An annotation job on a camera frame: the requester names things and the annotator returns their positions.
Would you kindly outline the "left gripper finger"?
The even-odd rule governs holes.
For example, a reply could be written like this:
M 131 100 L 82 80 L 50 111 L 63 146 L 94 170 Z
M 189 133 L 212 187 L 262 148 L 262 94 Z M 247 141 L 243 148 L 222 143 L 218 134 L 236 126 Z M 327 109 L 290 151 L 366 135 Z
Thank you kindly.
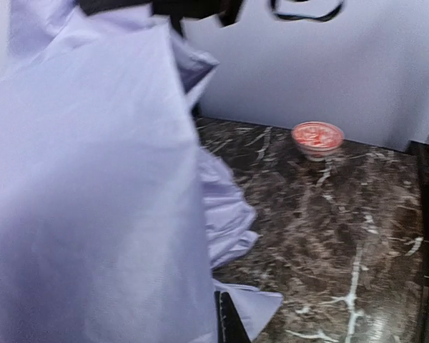
M 214 293 L 217 310 L 217 333 L 219 343 L 250 343 L 232 298 L 227 292 Z

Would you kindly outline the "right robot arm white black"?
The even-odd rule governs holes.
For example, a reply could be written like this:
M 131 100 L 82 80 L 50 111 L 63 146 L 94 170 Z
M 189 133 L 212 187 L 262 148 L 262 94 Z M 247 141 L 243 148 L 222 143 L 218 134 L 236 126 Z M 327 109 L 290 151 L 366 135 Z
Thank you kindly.
M 218 16 L 223 26 L 236 22 L 242 0 L 79 0 L 78 5 L 90 16 L 102 11 L 150 5 L 152 13 L 177 19 L 205 19 Z

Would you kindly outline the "lavender folding umbrella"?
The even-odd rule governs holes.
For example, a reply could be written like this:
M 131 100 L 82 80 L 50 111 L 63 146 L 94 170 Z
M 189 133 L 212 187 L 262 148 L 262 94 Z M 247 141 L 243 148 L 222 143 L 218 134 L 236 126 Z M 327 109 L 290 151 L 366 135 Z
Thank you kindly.
M 192 117 L 217 60 L 146 5 L 74 1 L 12 1 L 8 57 L 0 342 L 218 342 L 216 291 L 256 339 L 281 294 L 212 276 L 257 240 Z

